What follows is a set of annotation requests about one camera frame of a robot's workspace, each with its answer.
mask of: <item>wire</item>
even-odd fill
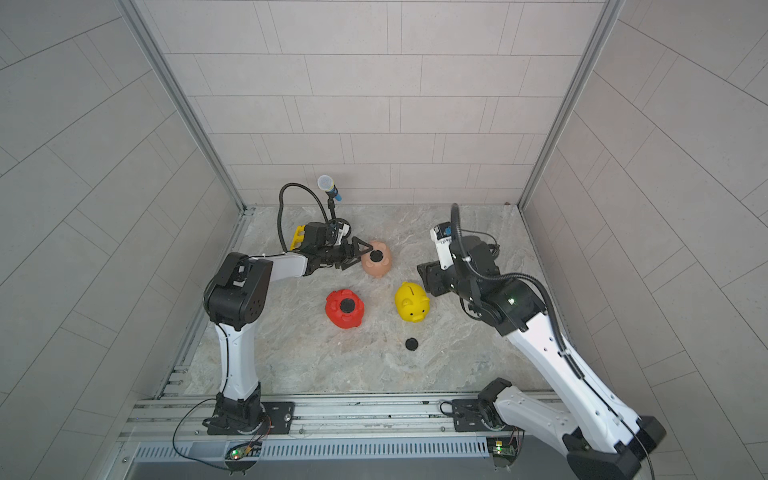
[[[277,195],[277,199],[280,202],[280,208],[277,209],[277,236],[280,238],[280,246],[283,248],[283,252],[288,251],[288,247],[286,247],[286,239],[283,237],[283,192],[288,187],[303,188],[304,190],[310,192],[310,195],[312,195],[312,197],[315,199],[317,206],[320,207],[320,211],[323,213],[323,221],[328,223],[328,214],[326,214],[326,209],[323,207],[323,204],[320,203],[320,199],[317,197],[317,195],[315,195],[315,192],[311,191],[308,187],[302,184],[289,183],[283,185],[283,188],[280,189],[280,193]]]
[[[456,243],[458,243],[458,248],[462,252],[462,258],[468,257],[467,249],[464,246],[464,242],[462,241],[462,225],[461,225],[461,218],[458,212],[458,204],[451,205],[451,235],[454,237],[454,240]],[[516,278],[520,280],[527,280],[530,283],[533,283],[536,289],[541,294],[541,298],[544,300],[544,304],[547,307],[547,313],[549,314],[549,322],[552,327],[552,332],[554,333],[554,340],[558,344],[558,349],[560,352],[565,351],[565,340],[563,339],[563,334],[560,331],[560,326],[558,325],[558,319],[557,315],[554,311],[554,307],[552,304],[552,298],[549,296],[549,292],[547,291],[546,287],[544,287],[544,284],[539,281],[539,279],[530,276],[526,273],[519,273],[519,272],[512,272],[512,273],[505,273],[504,275],[483,275],[482,273],[475,270],[475,267],[472,265],[472,262],[466,262],[467,267],[469,268],[469,271],[472,272],[473,275],[478,277],[481,280],[489,280],[489,281],[496,281],[496,280],[508,280],[511,278]],[[569,366],[574,370],[574,374],[578,378],[584,378],[584,374],[581,372],[581,370],[578,369],[578,367],[575,366],[574,363],[570,362],[568,363]]]
[[[203,405],[203,404],[204,404],[205,402],[207,402],[208,400],[215,400],[215,399],[216,399],[216,398],[214,397],[214,398],[212,398],[212,399],[205,399],[205,400],[203,400],[202,402],[200,402],[200,403],[198,403],[197,405],[195,405],[194,407],[192,407],[192,408],[190,409],[190,411],[189,411],[189,412],[187,412],[187,414],[186,414],[186,415],[184,415],[183,417],[181,417],[181,420],[179,421],[179,424],[178,424],[178,425],[176,425],[176,429],[174,430],[174,436],[173,436],[173,437],[171,437],[171,439],[170,439],[170,443],[171,443],[171,444],[172,444],[172,446],[174,447],[174,452],[176,452],[176,454],[177,454],[177,455],[179,455],[180,457],[184,457],[184,458],[187,458],[187,459],[189,459],[189,460],[194,460],[195,462],[200,462],[200,463],[202,463],[203,465],[208,465],[209,467],[214,467],[214,468],[217,468],[217,469],[219,469],[219,470],[226,470],[227,472],[230,472],[230,470],[229,470],[228,468],[226,468],[226,467],[220,467],[219,465],[214,465],[213,463],[208,463],[208,462],[206,462],[205,460],[200,460],[199,458],[194,458],[194,457],[190,457],[190,456],[187,456],[187,455],[185,455],[185,454],[183,454],[183,453],[179,452],[179,449],[177,449],[177,448],[176,448],[176,432],[178,432],[178,431],[179,431],[179,427],[181,427],[181,424],[182,424],[182,423],[184,423],[184,420],[186,420],[186,419],[187,419],[187,417],[190,415],[190,413],[192,413],[192,412],[193,412],[193,411],[194,411],[194,410],[195,410],[197,407],[199,407],[199,406]]]

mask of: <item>black coin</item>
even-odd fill
[[[341,311],[344,313],[352,313],[352,311],[355,309],[355,300],[352,300],[351,298],[345,298],[341,301]]]

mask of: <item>tiled wall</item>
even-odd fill
[[[628,1],[525,210],[656,475],[768,474],[766,63],[766,2]]]
[[[0,477],[93,477],[237,217],[111,0],[0,2]]]
[[[516,203],[603,6],[137,4],[249,204]]]

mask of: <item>marble floor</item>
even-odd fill
[[[336,214],[352,224],[352,234],[361,240],[386,243],[393,255],[392,270],[374,279],[360,265],[346,271],[321,269],[270,285],[256,341],[263,393],[479,391],[497,376],[522,390],[550,389],[515,347],[491,327],[469,319],[455,295],[431,298],[431,311],[420,323],[398,316],[395,291],[404,281],[420,284],[415,266],[437,260],[429,229],[449,220],[449,206],[340,204]],[[237,250],[279,253],[276,216],[277,207],[258,207]],[[286,240],[296,226],[311,220],[322,220],[316,206],[286,207]],[[503,273],[521,271],[544,281],[517,207],[464,206],[462,226],[498,238],[502,248],[497,264]],[[358,328],[340,329],[326,317],[326,296],[343,288],[365,303]],[[405,348],[410,337],[419,341],[416,351]],[[220,375],[218,341],[209,323],[194,354],[185,393],[214,394]]]

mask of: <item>yellow piggy bank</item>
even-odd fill
[[[395,306],[406,322],[421,322],[429,313],[429,297],[421,285],[403,282],[395,292]]]

